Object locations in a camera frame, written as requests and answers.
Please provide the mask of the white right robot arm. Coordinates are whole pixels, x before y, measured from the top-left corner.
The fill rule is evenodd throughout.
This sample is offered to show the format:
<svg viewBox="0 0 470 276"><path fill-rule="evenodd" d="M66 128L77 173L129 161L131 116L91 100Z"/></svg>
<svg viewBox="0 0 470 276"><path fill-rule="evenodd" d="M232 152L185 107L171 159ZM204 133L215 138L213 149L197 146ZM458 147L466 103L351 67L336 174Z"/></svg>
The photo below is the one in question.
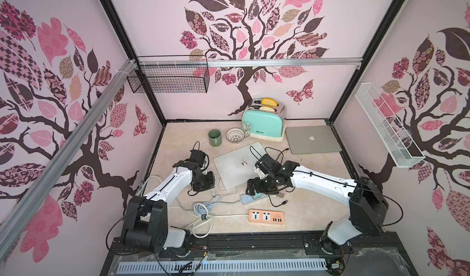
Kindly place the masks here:
<svg viewBox="0 0 470 276"><path fill-rule="evenodd" d="M333 255L361 234L379 236L383 232L389 204L369 178L337 178L289 160L281 165L267 154L255 163L255 173L258 177L247 181L247 195L274 195L294 187L329 197L348 208L343 217L327 225L320 237L319 245L326 254Z"/></svg>

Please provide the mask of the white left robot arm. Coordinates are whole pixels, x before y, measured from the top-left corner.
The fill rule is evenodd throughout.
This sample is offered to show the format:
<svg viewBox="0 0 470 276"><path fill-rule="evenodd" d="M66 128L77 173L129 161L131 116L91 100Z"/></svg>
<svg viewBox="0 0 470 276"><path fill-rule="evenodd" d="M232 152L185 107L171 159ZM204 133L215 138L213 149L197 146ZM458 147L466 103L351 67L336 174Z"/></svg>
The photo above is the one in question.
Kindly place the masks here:
<svg viewBox="0 0 470 276"><path fill-rule="evenodd" d="M134 196L123 217L121 243L139 252L188 252L189 231L169 226L168 208L188 185L196 194L214 188L214 173L207 171L208 164L208 155L193 149L189 158L173 165L171 174L156 189Z"/></svg>

